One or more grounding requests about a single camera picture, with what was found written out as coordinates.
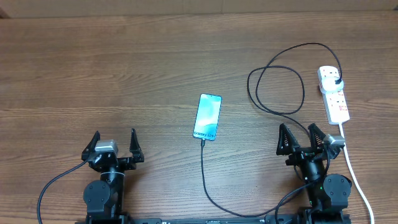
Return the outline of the blue Samsung Galaxy smartphone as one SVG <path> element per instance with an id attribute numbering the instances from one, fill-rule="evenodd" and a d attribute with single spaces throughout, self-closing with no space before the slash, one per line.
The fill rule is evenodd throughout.
<path id="1" fill-rule="evenodd" d="M 193 128 L 193 137 L 214 141 L 218 129 L 222 97 L 218 95 L 200 95 L 197 115 Z"/>

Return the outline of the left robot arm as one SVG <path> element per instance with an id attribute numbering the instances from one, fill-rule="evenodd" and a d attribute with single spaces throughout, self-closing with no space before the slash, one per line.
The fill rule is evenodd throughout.
<path id="1" fill-rule="evenodd" d="M 90 182 L 83 192 L 86 223 L 134 222 L 123 205 L 125 171 L 135 170 L 138 163 L 144 162 L 135 129 L 131 129 L 129 152 L 129 157 L 118 157 L 116 141 L 102 140 L 99 132 L 82 151 L 81 159 L 100 173 L 100 178 Z"/>

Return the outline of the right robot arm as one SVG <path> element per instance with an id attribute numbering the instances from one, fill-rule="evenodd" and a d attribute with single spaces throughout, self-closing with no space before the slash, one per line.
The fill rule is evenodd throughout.
<path id="1" fill-rule="evenodd" d="M 340 135 L 325 134 L 316 124 L 308 127 L 309 147 L 302 147 L 285 125 L 279 126 L 276 154 L 287 156 L 287 166 L 299 169 L 303 186 L 284 196 L 275 208 L 274 221 L 280 223 L 350 223 L 343 209 L 348 207 L 352 181 L 341 174 L 329 174 L 331 160 L 336 159 L 345 146 Z M 280 206 L 291 196 L 305 190 L 310 202 L 294 215 L 279 215 Z"/>

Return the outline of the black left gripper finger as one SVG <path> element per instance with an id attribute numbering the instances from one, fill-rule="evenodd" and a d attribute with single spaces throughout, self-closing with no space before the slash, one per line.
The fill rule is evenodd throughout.
<path id="1" fill-rule="evenodd" d="M 84 150 L 81 153 L 81 159 L 83 161 L 87 161 L 91 156 L 93 156 L 96 153 L 95 146 L 100 139 L 101 139 L 100 133 L 99 131 L 96 131 L 91 141 L 88 143 L 88 145 L 84 148 Z"/>
<path id="2" fill-rule="evenodd" d="M 134 128 L 131 129 L 131 141 L 129 151 L 132 154 L 134 163 L 144 162 L 144 154 L 137 140 L 137 133 Z"/>

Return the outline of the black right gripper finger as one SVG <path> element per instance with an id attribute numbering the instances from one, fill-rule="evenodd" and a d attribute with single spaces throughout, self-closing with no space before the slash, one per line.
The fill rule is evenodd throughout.
<path id="1" fill-rule="evenodd" d="M 279 140 L 277 143 L 276 155 L 288 156 L 293 154 L 298 148 L 300 148 L 300 144 L 290 129 L 282 123 L 279 126 Z"/>
<path id="2" fill-rule="evenodd" d="M 326 134 L 315 123 L 310 124 L 308 130 L 310 132 L 311 147 L 321 147 Z"/>

